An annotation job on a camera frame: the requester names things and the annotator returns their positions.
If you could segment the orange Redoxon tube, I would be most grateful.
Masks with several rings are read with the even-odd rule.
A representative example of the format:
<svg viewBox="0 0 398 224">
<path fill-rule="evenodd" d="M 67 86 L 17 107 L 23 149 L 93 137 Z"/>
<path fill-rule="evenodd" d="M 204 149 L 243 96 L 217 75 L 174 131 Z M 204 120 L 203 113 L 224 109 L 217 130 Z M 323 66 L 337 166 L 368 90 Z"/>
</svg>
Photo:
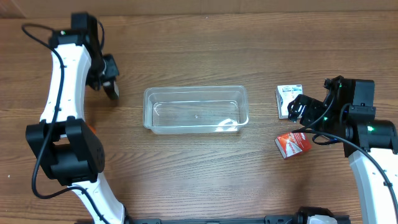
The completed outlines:
<svg viewBox="0 0 398 224">
<path fill-rule="evenodd" d="M 89 124 L 87 124 L 87 126 L 89 127 L 89 129 L 90 129 L 94 134 L 96 134 L 96 129 L 95 129 L 94 127 L 90 126 Z"/>
</svg>

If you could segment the white medicine box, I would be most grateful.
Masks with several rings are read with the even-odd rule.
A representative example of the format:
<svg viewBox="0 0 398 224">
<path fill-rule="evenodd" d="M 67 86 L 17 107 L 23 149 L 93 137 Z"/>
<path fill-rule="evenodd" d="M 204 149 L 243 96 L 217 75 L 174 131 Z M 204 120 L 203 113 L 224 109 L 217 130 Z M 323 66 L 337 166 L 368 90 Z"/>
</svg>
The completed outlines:
<svg viewBox="0 0 398 224">
<path fill-rule="evenodd" d="M 275 90 L 279 119 L 287 119 L 287 106 L 303 93 L 302 85 L 278 85 Z"/>
</svg>

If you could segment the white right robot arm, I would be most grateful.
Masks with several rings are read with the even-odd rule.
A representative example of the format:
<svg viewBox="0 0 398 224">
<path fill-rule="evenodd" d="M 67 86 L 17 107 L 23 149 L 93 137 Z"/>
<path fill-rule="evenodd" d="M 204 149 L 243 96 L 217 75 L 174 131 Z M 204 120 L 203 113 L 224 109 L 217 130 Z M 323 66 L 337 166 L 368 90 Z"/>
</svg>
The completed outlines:
<svg viewBox="0 0 398 224">
<path fill-rule="evenodd" d="M 364 223 L 397 223 L 397 129 L 376 120 L 375 82 L 338 76 L 326 79 L 323 101 L 298 95 L 289 103 L 288 119 L 298 133 L 341 143 L 353 171 Z"/>
</svg>

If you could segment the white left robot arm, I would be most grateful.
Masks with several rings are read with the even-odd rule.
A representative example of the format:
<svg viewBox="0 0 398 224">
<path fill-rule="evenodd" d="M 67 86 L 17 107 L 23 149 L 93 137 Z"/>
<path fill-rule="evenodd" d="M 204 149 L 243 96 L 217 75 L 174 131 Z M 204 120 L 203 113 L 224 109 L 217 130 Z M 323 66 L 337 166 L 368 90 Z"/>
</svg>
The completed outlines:
<svg viewBox="0 0 398 224">
<path fill-rule="evenodd" d="M 103 53 L 104 28 L 87 12 L 71 15 L 71 28 L 50 28 L 43 45 L 52 52 L 52 77 L 45 109 L 25 137 L 36 157 L 31 188 L 40 199 L 72 191 L 93 223 L 132 223 L 104 176 L 105 153 L 85 121 L 85 89 L 104 90 L 119 98 L 119 70 L 111 54 Z"/>
</svg>

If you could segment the dark bottle white cap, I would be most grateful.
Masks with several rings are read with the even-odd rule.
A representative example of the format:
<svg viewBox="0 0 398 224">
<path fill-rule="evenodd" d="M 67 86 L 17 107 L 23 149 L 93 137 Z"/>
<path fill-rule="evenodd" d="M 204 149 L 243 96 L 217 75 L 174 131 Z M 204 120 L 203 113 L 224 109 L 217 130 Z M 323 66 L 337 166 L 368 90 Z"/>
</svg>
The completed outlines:
<svg viewBox="0 0 398 224">
<path fill-rule="evenodd" d="M 103 88 L 110 100 L 119 99 L 119 88 L 115 80 L 104 82 Z"/>
</svg>

